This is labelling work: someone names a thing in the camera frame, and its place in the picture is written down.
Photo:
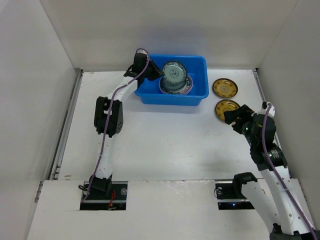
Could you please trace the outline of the teal patterned plate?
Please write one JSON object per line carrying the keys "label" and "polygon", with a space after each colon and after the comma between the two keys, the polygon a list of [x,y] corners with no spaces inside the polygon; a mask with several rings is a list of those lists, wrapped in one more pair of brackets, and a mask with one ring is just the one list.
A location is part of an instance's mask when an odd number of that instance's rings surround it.
{"label": "teal patterned plate", "polygon": [[190,88],[190,83],[187,81],[185,85],[181,88],[173,89],[172,87],[168,87],[165,85],[166,81],[162,77],[158,83],[159,90],[163,94],[170,94],[170,95],[183,95],[185,92]]}
{"label": "teal patterned plate", "polygon": [[164,85],[168,88],[178,88],[185,84],[188,71],[178,61],[168,61],[162,67]]}

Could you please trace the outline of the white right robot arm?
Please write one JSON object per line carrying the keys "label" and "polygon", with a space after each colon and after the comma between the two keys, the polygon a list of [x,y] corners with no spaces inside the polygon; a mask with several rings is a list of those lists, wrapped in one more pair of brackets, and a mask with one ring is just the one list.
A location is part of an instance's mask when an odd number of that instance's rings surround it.
{"label": "white right robot arm", "polygon": [[261,111],[247,105],[223,112],[224,122],[245,137],[250,157],[265,180],[271,197],[260,187],[251,172],[236,174],[232,180],[232,193],[245,197],[262,218],[271,240],[318,240],[319,230],[304,213],[292,187],[285,155],[275,142],[275,107],[264,102]]}

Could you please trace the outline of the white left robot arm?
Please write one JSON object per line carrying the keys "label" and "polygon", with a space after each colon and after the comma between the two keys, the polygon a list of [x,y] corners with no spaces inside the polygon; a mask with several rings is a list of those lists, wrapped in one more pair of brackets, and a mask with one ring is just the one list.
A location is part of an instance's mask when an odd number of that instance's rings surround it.
{"label": "white left robot arm", "polygon": [[145,79],[154,81],[164,73],[144,48],[136,50],[133,64],[123,75],[120,84],[106,97],[98,97],[95,105],[94,126],[101,137],[101,149],[84,200],[91,193],[107,198],[112,194],[113,152],[117,134],[124,125],[123,103]]}

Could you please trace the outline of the yellow patterned plate lower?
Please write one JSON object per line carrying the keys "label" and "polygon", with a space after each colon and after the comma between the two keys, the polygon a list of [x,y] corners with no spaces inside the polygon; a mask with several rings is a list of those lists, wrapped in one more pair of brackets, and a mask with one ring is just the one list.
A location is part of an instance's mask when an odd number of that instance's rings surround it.
{"label": "yellow patterned plate lower", "polygon": [[230,99],[223,99],[215,106],[215,115],[222,121],[225,121],[224,112],[234,111],[240,108],[240,105]]}

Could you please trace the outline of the yellow patterned plate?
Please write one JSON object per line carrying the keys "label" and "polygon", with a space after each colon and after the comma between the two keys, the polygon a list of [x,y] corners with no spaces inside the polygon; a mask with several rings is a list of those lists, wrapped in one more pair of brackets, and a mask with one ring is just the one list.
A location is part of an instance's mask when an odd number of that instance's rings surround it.
{"label": "yellow patterned plate", "polygon": [[222,99],[231,99],[238,93],[237,84],[229,78],[219,78],[212,84],[213,93]]}
{"label": "yellow patterned plate", "polygon": [[215,106],[215,115],[222,121],[225,121],[224,112],[234,111],[240,108],[240,105],[230,99],[223,99]]}

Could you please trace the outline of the yellow patterned plate upper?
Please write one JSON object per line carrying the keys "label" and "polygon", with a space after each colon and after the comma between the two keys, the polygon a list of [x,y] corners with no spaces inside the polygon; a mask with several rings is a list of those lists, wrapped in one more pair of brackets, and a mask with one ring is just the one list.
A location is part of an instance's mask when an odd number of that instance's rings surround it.
{"label": "yellow patterned plate upper", "polygon": [[219,78],[212,84],[213,93],[222,99],[231,99],[238,93],[237,84],[229,78]]}

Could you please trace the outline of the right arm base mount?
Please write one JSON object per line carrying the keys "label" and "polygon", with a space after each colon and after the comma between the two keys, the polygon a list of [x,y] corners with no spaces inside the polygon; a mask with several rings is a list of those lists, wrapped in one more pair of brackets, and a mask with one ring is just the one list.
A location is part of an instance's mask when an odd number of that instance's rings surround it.
{"label": "right arm base mount", "polygon": [[251,172],[234,175],[231,182],[215,183],[213,194],[219,210],[254,210],[251,202],[242,194],[242,187],[258,179]]}

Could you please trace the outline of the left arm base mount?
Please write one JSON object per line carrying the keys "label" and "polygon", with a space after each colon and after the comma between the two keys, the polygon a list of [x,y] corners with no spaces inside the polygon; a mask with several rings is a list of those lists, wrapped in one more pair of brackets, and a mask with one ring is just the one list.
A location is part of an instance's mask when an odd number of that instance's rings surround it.
{"label": "left arm base mount", "polygon": [[92,182],[80,184],[81,211],[124,211],[127,206],[128,182],[91,176]]}

